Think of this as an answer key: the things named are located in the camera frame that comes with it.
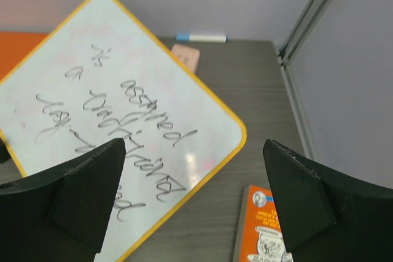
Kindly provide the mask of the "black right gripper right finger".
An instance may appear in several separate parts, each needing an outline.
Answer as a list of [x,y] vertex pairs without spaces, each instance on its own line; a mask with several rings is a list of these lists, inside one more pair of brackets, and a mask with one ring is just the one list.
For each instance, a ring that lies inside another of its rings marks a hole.
[[294,261],[392,261],[392,189],[263,146],[286,250]]

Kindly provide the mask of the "yellow-framed whiteboard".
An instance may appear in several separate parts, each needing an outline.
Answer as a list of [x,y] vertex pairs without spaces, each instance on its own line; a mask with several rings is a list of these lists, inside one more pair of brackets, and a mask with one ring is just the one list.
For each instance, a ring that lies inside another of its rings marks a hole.
[[1,137],[23,176],[121,137],[96,261],[123,261],[244,146],[246,127],[118,0],[85,0],[1,79]]

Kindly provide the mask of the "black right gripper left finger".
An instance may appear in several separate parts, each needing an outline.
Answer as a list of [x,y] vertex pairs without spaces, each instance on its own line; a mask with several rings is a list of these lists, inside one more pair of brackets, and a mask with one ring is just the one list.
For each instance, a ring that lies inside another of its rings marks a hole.
[[93,261],[102,249],[125,161],[115,138],[1,185],[1,261]]

